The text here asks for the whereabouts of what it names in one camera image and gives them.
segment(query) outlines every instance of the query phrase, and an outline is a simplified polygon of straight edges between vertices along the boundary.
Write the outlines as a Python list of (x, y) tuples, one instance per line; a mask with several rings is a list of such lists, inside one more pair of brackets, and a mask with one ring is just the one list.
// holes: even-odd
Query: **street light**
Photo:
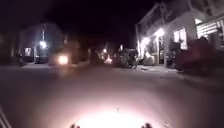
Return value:
[(46, 49), (47, 48), (47, 43), (45, 41), (40, 41), (40, 46), (42, 49)]
[(107, 49), (106, 49), (106, 48), (104, 48), (104, 49), (103, 49), (103, 52), (104, 52), (104, 53), (107, 53)]
[(156, 33), (155, 33), (155, 35), (156, 35), (157, 37), (161, 37), (161, 36), (163, 36), (164, 34), (165, 34), (165, 32), (164, 32), (164, 30), (163, 30), (162, 28), (158, 29), (158, 30), (156, 31)]

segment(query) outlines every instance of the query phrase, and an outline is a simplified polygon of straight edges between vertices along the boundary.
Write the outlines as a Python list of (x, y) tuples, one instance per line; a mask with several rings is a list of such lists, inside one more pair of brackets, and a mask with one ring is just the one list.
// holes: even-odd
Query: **street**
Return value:
[[(223, 128), (224, 90), (178, 75), (86, 67), (58, 77), (49, 67), (0, 68), (0, 105), (12, 128)], [(121, 126), (104, 124), (116, 123), (114, 115), (126, 117)]]

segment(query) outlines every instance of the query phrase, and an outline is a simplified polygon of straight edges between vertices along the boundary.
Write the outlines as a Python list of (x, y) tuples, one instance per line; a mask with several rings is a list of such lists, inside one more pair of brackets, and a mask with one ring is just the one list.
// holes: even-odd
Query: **lit window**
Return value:
[(181, 49), (187, 49), (187, 37), (184, 28), (174, 32), (174, 42), (181, 43)]
[(180, 30), (181, 49), (187, 49), (187, 37), (185, 29)]
[(194, 21), (195, 21), (195, 24), (200, 24), (202, 21), (201, 20), (199, 20), (199, 19), (194, 19)]
[(174, 42), (179, 42), (180, 36), (179, 36), (179, 31), (174, 32)]

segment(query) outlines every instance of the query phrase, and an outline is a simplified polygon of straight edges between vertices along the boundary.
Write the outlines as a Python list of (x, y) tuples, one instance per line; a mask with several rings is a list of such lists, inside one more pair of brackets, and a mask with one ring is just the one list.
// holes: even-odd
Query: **headlight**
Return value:
[(110, 58), (110, 56), (107, 57), (105, 63), (106, 64), (111, 64), (112, 63), (112, 59)]
[(86, 116), (77, 122), (81, 128), (141, 128), (141, 118), (123, 113), (105, 112)]
[(58, 63), (60, 65), (66, 65), (66, 64), (68, 64), (68, 56), (67, 55), (60, 55), (58, 57)]

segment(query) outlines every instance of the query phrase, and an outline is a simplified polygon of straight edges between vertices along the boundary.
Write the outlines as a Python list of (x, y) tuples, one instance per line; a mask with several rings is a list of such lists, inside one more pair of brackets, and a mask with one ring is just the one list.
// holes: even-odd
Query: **window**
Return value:
[(205, 5), (205, 7), (208, 7), (208, 6), (209, 6), (209, 3), (208, 3), (207, 0), (203, 0), (203, 3), (204, 3), (204, 5)]
[(187, 49), (187, 36), (185, 28), (182, 28), (174, 33), (174, 42), (181, 43), (181, 49)]
[(202, 21), (201, 20), (199, 20), (199, 19), (194, 19), (194, 21), (195, 21), (195, 24), (200, 24)]

